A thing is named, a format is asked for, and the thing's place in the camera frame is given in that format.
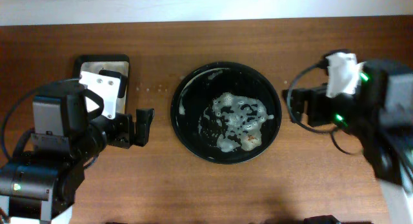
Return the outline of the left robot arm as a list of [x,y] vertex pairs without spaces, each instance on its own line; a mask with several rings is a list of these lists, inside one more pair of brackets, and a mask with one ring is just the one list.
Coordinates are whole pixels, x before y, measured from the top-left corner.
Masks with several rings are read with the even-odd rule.
[[77,78],[35,88],[30,96],[34,127],[1,167],[1,223],[69,223],[85,170],[108,145],[145,146],[154,109],[105,117],[103,98]]

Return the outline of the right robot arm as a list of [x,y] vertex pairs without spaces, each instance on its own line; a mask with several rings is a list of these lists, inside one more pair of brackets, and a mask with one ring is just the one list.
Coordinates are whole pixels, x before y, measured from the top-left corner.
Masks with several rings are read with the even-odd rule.
[[371,165],[393,223],[412,223],[412,69],[389,60],[324,59],[283,91],[293,123],[322,134],[333,124],[356,137]]

